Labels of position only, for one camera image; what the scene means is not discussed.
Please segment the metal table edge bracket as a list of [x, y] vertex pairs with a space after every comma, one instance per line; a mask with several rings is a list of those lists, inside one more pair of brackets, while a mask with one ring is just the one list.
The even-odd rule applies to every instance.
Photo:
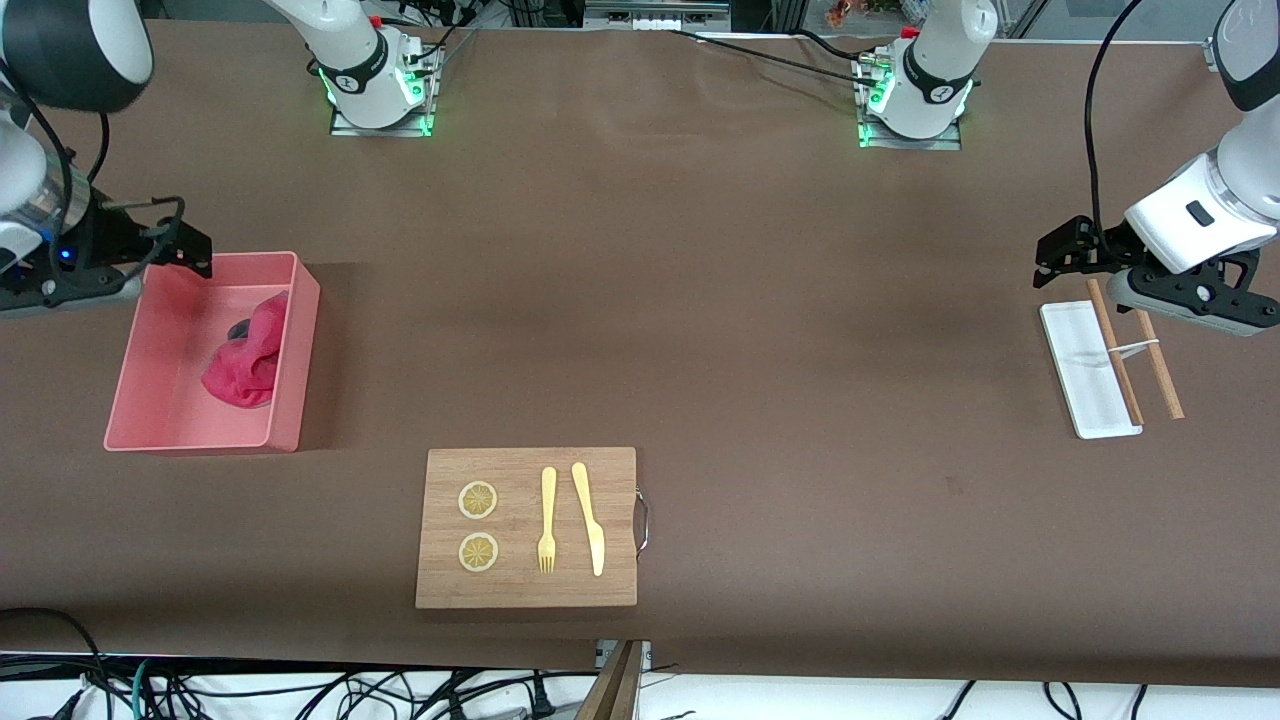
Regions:
[[[613, 652], [620, 647], [621, 641], [617, 639], [599, 639], [595, 646], [594, 653], [594, 667], [596, 670], [603, 670], [609, 661]], [[653, 653], [652, 643], [649, 641], [639, 641], [637, 647], [641, 651], [641, 673], [653, 671]]]

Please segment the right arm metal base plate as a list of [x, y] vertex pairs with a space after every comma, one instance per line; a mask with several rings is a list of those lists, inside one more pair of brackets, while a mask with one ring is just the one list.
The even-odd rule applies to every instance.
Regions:
[[332, 105], [330, 135], [390, 138], [431, 137], [442, 82], [443, 55], [444, 53], [435, 46], [424, 55], [410, 54], [406, 59], [411, 63], [406, 68], [394, 70], [393, 76], [381, 81], [383, 87], [387, 86], [387, 82], [392, 82], [396, 87], [396, 92], [390, 96], [396, 102], [384, 102], [384, 105], [392, 105], [394, 109], [404, 111], [398, 120], [388, 126], [372, 128], [355, 124], [338, 109], [333, 94], [329, 94], [326, 100]]

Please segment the pink red cloth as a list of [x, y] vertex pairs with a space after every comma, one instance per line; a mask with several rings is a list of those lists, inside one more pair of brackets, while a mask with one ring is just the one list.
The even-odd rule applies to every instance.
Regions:
[[206, 392], [239, 409], [273, 401], [288, 304], [287, 292], [276, 293], [228, 331], [200, 377]]

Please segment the yellow plastic fork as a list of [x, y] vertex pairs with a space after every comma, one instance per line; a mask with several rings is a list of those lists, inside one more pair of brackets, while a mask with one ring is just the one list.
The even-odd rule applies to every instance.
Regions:
[[541, 496], [541, 534], [538, 539], [538, 564], [541, 574], [552, 574], [556, 570], [556, 496], [558, 473], [556, 468], [541, 469], [540, 496]]

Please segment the white rectangular tray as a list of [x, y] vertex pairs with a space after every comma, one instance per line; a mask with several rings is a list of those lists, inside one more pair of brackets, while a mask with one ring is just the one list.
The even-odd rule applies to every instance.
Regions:
[[1088, 301], [1044, 304], [1039, 318], [1059, 374], [1071, 427], [1080, 439], [1138, 436], [1094, 307]]

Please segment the wooden beam below table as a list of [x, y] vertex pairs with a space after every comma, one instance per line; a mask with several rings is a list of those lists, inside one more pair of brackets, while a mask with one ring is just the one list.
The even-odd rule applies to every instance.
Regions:
[[591, 684], [573, 720], [637, 720], [643, 679], [639, 641], [621, 641]]

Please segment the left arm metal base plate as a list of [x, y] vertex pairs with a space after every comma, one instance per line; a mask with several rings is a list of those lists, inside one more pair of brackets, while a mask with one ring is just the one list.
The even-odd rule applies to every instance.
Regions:
[[896, 56], [863, 53], [850, 61], [855, 88], [858, 143], [863, 149], [957, 151], [960, 117], [973, 90], [942, 85], [929, 92], [897, 74]]

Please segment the wooden cutting board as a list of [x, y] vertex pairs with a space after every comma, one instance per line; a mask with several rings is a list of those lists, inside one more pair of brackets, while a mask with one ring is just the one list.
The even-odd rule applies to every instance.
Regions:
[[[588, 466], [595, 519], [605, 533], [605, 566], [593, 575], [588, 533], [571, 466]], [[558, 473], [556, 570], [541, 574], [541, 469]], [[486, 480], [498, 492], [493, 514], [465, 518], [458, 492]], [[424, 610], [613, 609], [637, 602], [635, 489], [637, 454], [630, 447], [434, 448], [425, 473], [415, 603]], [[500, 544], [484, 573], [461, 568], [460, 542], [475, 532]]]

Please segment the pink plastic bin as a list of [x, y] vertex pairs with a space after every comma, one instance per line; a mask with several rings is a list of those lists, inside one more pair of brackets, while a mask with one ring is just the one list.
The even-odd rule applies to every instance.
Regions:
[[[320, 287], [298, 255], [219, 252], [206, 281], [178, 268], [143, 273], [104, 447], [170, 456], [288, 454], [300, 447]], [[228, 331], [271, 296], [289, 304], [270, 404], [232, 407], [200, 377]]]

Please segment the yellow plastic knife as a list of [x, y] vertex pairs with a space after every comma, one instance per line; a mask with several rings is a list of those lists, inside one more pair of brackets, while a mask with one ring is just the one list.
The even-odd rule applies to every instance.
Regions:
[[605, 566], [605, 533], [595, 519], [588, 466], [584, 462], [573, 462], [571, 474], [586, 527], [591, 573], [594, 577], [602, 577]]

